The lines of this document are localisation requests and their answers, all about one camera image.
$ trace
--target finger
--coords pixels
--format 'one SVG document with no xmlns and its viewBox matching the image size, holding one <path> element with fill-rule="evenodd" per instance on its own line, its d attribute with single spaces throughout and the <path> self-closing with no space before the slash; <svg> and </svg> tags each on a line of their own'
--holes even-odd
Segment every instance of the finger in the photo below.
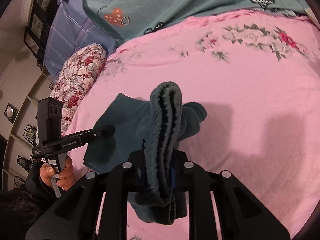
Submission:
<svg viewBox="0 0 320 240">
<path fill-rule="evenodd" d="M 73 166 L 65 168 L 63 171 L 59 174 L 59 179 L 66 179 L 70 177 L 73 174 Z"/>
<path fill-rule="evenodd" d="M 70 185 L 62 187 L 62 189 L 69 190 L 75 183 L 76 183 L 76 181 L 74 180 L 74 181 L 72 181 L 72 183 Z"/>
<path fill-rule="evenodd" d="M 52 187 L 50 177 L 52 177 L 55 173 L 55 170 L 48 163 L 44 163 L 39 170 L 41 180 L 49 187 Z"/>
<path fill-rule="evenodd" d="M 65 163 L 66 163 L 66 167 L 70 167 L 72 165 L 72 159 L 69 156 L 67 156 Z"/>
<path fill-rule="evenodd" d="M 70 177 L 68 177 L 66 179 L 58 180 L 57 186 L 58 187 L 66 187 L 66 186 L 70 185 L 74 180 L 75 180 L 75 175 L 72 174 Z"/>
</svg>

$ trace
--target ceiling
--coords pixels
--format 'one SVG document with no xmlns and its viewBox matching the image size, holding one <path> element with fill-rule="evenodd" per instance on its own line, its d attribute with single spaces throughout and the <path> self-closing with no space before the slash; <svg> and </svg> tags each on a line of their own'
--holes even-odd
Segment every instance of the ceiling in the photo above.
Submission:
<svg viewBox="0 0 320 240">
<path fill-rule="evenodd" d="M 24 46 L 30 3 L 31 0 L 12 0 L 0 19 L 0 76 Z"/>
</svg>

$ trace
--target black sleeve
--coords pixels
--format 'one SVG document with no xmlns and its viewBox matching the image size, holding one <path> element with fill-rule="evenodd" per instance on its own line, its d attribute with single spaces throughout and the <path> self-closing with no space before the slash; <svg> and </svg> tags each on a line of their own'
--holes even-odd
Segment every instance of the black sleeve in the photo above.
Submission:
<svg viewBox="0 0 320 240">
<path fill-rule="evenodd" d="M 36 197 L 44 206 L 50 207 L 56 200 L 54 190 L 47 185 L 45 185 L 39 174 L 39 170 L 43 162 L 35 162 L 29 171 L 26 180 L 27 191 Z"/>
</svg>

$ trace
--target teal blanket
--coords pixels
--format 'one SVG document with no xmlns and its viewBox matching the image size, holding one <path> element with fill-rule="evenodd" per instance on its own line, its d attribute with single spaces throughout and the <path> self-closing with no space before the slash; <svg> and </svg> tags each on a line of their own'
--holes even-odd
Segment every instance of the teal blanket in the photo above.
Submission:
<svg viewBox="0 0 320 240">
<path fill-rule="evenodd" d="M 305 0 L 84 0 L 92 22 L 119 46 L 127 40 L 178 23 L 189 16 L 243 8 L 282 8 L 305 13 Z"/>
<path fill-rule="evenodd" d="M 109 172 L 145 141 L 147 184 L 143 193 L 129 193 L 128 201 L 141 220 L 171 225 L 187 215 L 184 193 L 173 193 L 171 187 L 173 148 L 198 133 L 206 116 L 201 104 L 182 105 L 181 91 L 173 82 L 160 84 L 150 101 L 119 94 L 94 126 L 112 125 L 115 133 L 89 143 L 84 165 L 98 173 Z"/>
</svg>

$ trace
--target folded cloth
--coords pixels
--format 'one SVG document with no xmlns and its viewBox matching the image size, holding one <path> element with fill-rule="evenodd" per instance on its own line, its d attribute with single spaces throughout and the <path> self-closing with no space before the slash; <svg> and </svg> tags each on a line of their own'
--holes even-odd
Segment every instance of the folded cloth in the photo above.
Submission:
<svg viewBox="0 0 320 240">
<path fill-rule="evenodd" d="M 145 140 L 147 185 L 143 193 L 129 193 L 128 201 L 141 220 L 171 225 L 187 215 L 184 195 L 174 194 L 170 186 L 172 151 L 176 142 L 199 132 L 206 116 L 201 104 L 182 105 L 181 91 L 173 82 L 160 84 L 149 102 L 119 94 L 94 126 L 113 125 L 116 132 L 89 143 L 84 165 L 109 172 L 140 150 Z"/>
</svg>

